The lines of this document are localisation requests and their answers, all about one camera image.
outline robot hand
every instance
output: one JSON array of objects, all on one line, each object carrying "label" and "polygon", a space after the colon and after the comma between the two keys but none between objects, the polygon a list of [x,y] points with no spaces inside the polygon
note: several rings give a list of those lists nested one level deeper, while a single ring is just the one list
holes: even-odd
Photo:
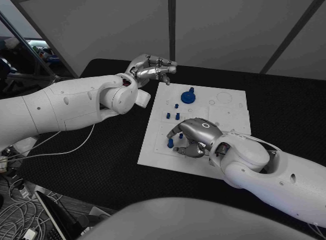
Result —
[{"label": "robot hand", "polygon": [[205,149],[212,149],[215,141],[224,135],[218,126],[203,118],[190,118],[180,122],[166,137],[170,139],[177,133],[183,133],[189,146],[175,147],[173,151],[192,158],[205,155]]},{"label": "robot hand", "polygon": [[160,80],[169,85],[167,73],[176,73],[176,66],[177,63],[175,61],[143,54],[131,61],[125,74],[136,79],[138,88],[149,83],[150,79]]}]

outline circular hole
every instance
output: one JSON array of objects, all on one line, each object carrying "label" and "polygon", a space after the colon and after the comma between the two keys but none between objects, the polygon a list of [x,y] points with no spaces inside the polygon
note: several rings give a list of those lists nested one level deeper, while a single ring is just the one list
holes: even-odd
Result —
[{"label": "circular hole", "polygon": [[293,174],[290,175],[290,182],[294,184],[296,181],[297,181],[297,177],[296,177],[296,174],[293,173]]}]

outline black table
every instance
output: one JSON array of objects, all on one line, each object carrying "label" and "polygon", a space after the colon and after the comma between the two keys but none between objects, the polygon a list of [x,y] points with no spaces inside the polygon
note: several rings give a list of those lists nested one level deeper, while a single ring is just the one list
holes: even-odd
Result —
[{"label": "black table", "polygon": [[[81,77],[121,73],[128,63],[94,59]],[[245,91],[252,136],[326,166],[326,81],[187,66],[177,67],[170,80],[179,84]],[[134,106],[125,115],[98,123],[78,151],[25,160],[20,177],[55,192],[113,209],[151,198],[190,197],[241,208],[311,232],[306,223],[222,180],[137,164],[157,86],[159,82],[151,80],[143,87],[151,95],[146,109]],[[89,131],[91,127],[62,132],[30,151],[30,155],[72,150]],[[38,143],[49,136],[52,133],[43,134]]]}]

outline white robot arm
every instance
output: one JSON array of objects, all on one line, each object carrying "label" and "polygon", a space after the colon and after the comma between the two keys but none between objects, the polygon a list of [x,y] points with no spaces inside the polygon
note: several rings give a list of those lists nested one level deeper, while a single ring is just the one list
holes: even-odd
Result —
[{"label": "white robot arm", "polygon": [[150,94],[138,88],[150,79],[170,83],[166,73],[177,63],[143,54],[125,73],[62,81],[26,95],[0,100],[0,152],[22,139],[48,132],[81,129],[146,108]]},{"label": "white robot arm", "polygon": [[202,118],[185,120],[167,138],[179,132],[189,146],[173,151],[199,158],[208,150],[209,164],[234,188],[247,189],[291,217],[326,228],[324,166],[281,150],[267,151],[258,139],[234,131],[224,134]]}]

